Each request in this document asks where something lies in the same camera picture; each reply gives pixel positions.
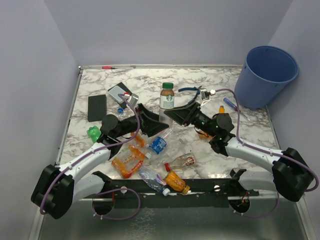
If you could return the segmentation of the orange sea buckthorn bottle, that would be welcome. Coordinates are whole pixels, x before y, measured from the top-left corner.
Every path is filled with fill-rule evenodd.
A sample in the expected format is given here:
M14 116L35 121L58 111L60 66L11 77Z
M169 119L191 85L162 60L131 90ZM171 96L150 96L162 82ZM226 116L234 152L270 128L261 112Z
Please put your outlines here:
M133 139L136 146L147 148L149 146L149 138L141 133L138 133Z

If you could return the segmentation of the clear bottle blue label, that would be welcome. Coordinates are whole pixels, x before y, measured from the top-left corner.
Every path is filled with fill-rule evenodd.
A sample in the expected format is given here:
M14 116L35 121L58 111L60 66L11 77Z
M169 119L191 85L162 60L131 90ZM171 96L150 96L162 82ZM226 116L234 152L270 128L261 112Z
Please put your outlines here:
M150 160L152 158L156 158L158 155L164 152L169 145L173 130L174 129L172 127L167 128L151 141L147 148L147 152L145 153L145 157L147 159Z

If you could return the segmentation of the Starbucks coffee bottle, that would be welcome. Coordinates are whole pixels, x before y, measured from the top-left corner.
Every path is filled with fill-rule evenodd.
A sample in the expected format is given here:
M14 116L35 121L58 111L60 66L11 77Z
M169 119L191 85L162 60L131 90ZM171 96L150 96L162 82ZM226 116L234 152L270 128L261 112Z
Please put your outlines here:
M159 98L159 120L165 123L168 117L164 114L165 110L170 110L175 107L175 92L172 82L164 82Z

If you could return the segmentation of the clear bottle red cap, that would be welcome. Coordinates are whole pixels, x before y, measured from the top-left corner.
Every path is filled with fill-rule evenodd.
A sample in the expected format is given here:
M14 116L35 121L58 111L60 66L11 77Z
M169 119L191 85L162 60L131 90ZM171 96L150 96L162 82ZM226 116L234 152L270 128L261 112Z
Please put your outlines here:
M167 172L185 169L194 165L196 157L192 152L176 157L173 161L165 163L164 167Z

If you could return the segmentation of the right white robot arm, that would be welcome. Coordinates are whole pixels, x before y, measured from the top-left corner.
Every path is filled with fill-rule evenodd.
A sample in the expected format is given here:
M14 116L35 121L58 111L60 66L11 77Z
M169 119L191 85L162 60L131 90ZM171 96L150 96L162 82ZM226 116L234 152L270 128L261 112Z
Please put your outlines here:
M287 200L298 202L316 179L298 151L265 148L244 142L232 134L234 125L227 113L208 117L201 112L199 103L165 110L164 114L181 126L193 125L211 136L209 144L213 151L227 157L235 157L255 164L273 176L275 189Z

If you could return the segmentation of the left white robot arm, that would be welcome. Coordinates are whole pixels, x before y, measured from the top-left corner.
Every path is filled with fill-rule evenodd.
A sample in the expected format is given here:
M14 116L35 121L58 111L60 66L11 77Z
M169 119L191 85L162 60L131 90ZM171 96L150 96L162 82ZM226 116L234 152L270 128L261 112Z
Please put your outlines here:
M119 120L113 114L102 118L98 140L77 158L59 165L46 166L31 195L31 201L39 207L42 215L48 214L54 219L61 218L71 205L87 196L103 198L111 190L107 182L109 177L101 172L87 174L95 167L114 157L123 145L119 137L133 133L152 137L169 128L160 122L158 114L138 104L133 116Z

